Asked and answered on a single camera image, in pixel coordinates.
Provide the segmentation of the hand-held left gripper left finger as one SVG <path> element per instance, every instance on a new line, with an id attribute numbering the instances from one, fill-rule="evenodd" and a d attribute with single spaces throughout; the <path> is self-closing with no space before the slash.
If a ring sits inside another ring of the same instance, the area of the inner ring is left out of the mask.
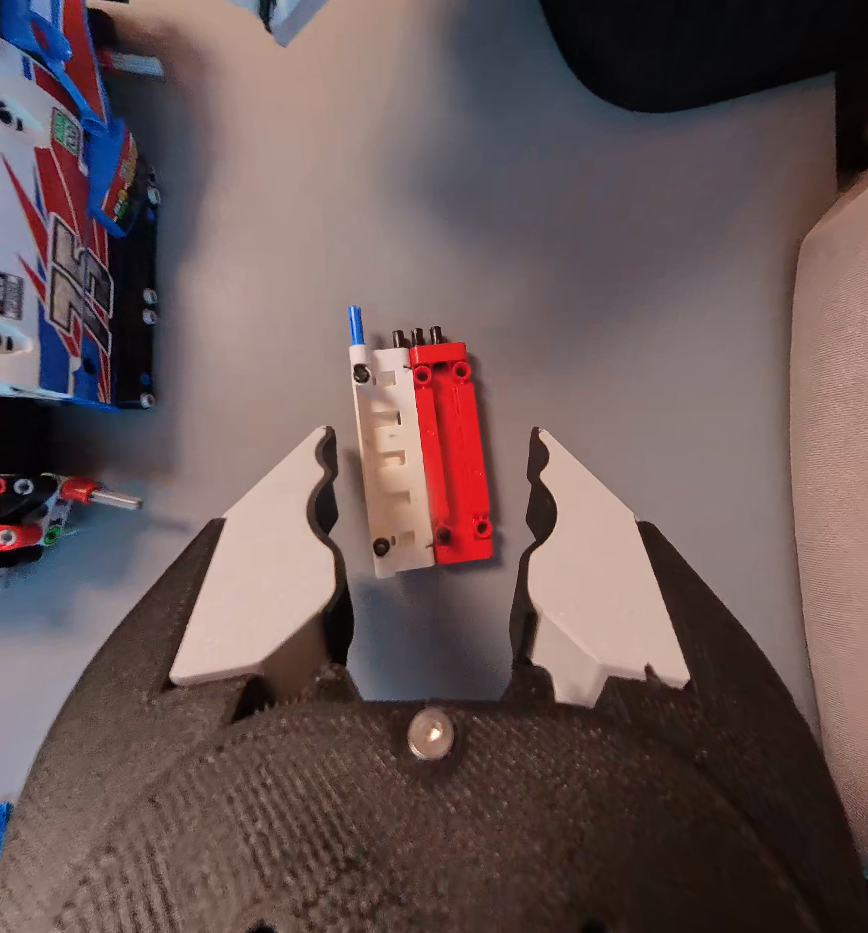
<path id="1" fill-rule="evenodd" d="M 355 632 L 339 546 L 337 439 L 318 426 L 223 515 L 174 656 L 179 687 L 251 674 L 302 690 L 346 666 Z"/>

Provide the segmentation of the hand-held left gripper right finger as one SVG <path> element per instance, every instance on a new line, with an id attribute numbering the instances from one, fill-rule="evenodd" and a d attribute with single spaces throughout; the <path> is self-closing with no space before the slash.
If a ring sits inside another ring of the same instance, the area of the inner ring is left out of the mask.
<path id="1" fill-rule="evenodd" d="M 550 432 L 532 430 L 510 616 L 515 675 L 595 706 L 611 679 L 683 690 L 691 675 L 638 519 Z"/>

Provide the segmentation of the red and white lego panel assembly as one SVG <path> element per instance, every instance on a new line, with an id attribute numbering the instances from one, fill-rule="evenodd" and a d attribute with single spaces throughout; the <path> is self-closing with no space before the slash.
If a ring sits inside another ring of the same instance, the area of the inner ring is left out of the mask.
<path id="1" fill-rule="evenodd" d="M 489 560 L 494 525 L 466 344 L 434 326 L 372 347 L 357 306 L 348 324 L 375 577 Z"/>

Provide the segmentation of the lego race car model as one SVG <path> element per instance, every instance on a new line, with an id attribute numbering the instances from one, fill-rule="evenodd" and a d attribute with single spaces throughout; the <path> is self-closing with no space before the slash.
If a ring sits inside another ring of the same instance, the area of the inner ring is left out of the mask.
<path id="1" fill-rule="evenodd" d="M 0 2 L 0 589 L 74 504 L 142 506 L 51 455 L 59 406 L 156 402 L 161 197 L 106 92 L 119 56 L 88 2 Z"/>

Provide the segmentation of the black cloth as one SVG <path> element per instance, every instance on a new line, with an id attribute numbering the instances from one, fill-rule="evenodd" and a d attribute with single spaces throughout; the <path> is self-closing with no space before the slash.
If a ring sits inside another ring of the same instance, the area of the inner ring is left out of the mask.
<path id="1" fill-rule="evenodd" d="M 542 1 L 570 71 L 627 111 L 668 114 L 835 76 L 839 186 L 868 170 L 868 1 Z"/>

